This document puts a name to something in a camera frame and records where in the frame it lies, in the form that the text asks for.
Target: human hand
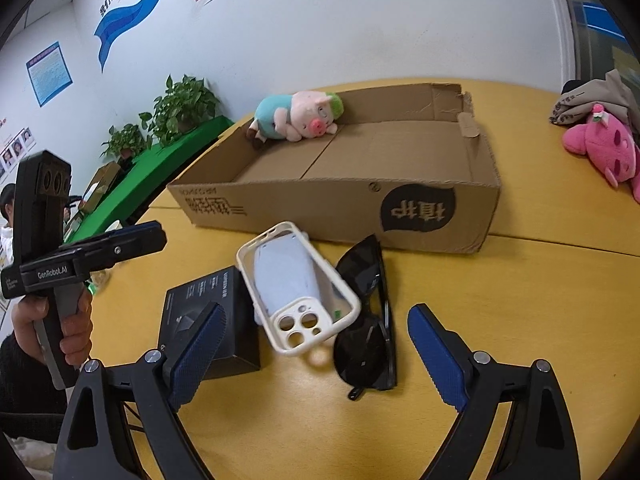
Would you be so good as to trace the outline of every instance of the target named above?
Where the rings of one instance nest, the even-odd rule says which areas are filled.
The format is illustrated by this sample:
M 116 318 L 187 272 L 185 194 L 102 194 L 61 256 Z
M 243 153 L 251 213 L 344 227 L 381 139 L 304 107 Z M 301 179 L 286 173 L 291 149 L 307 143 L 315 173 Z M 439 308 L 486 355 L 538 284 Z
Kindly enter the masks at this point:
M 73 366 L 84 363 L 91 351 L 91 332 L 94 329 L 91 322 L 92 299 L 91 293 L 83 290 L 78 299 L 78 313 L 62 320 L 60 349 L 65 354 L 66 362 Z M 25 296 L 15 305 L 11 315 L 18 346 L 25 354 L 43 364 L 44 355 L 33 322 L 44 319 L 48 311 L 49 302 L 46 298 Z

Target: potted plant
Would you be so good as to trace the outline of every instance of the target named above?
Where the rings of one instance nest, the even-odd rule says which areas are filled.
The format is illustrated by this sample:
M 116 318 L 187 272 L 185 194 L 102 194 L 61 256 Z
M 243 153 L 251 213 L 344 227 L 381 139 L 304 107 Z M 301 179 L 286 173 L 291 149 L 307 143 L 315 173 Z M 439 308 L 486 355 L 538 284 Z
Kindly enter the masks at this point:
M 111 139 L 103 142 L 107 147 L 101 156 L 114 155 L 124 159 L 139 155 L 151 147 L 151 136 L 142 136 L 137 124 L 125 124 L 121 130 L 116 130 L 115 126 L 109 128 Z
M 154 113 L 141 113 L 140 120 L 142 127 L 152 132 L 163 147 L 215 117 L 218 103 L 213 92 L 204 85 L 204 79 L 187 75 L 175 83 L 170 75 L 164 96 L 155 101 Z

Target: green tablecloth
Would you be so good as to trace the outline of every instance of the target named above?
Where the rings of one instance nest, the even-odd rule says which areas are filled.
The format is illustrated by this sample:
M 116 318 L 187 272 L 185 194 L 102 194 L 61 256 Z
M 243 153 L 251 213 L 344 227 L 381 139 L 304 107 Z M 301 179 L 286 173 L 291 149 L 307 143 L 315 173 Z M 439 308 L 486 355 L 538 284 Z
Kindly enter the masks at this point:
M 103 233 L 116 220 L 126 220 L 181 165 L 209 146 L 232 124 L 224 116 L 216 117 L 171 146 L 161 148 L 156 144 L 143 152 L 123 181 L 82 221 L 68 243 Z

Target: black hair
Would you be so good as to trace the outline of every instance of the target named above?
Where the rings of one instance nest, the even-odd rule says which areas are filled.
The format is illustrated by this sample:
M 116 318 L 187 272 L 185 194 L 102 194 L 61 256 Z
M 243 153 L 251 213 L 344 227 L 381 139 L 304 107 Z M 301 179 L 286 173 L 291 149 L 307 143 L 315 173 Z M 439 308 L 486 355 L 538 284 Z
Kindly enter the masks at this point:
M 4 217 L 5 220 L 9 220 L 9 217 L 6 213 L 6 207 L 11 204 L 15 199 L 15 184 L 7 184 L 2 188 L 2 193 L 0 193 L 0 214 Z

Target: pink pig snout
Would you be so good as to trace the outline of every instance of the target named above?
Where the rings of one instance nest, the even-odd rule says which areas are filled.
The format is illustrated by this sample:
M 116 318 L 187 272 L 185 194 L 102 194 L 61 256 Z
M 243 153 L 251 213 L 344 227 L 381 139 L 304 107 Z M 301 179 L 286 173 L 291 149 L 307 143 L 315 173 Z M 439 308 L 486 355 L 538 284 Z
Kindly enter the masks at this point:
M 309 123 L 308 128 L 316 137 L 320 137 L 326 133 L 326 124 L 324 124 L 320 119 L 313 119 Z

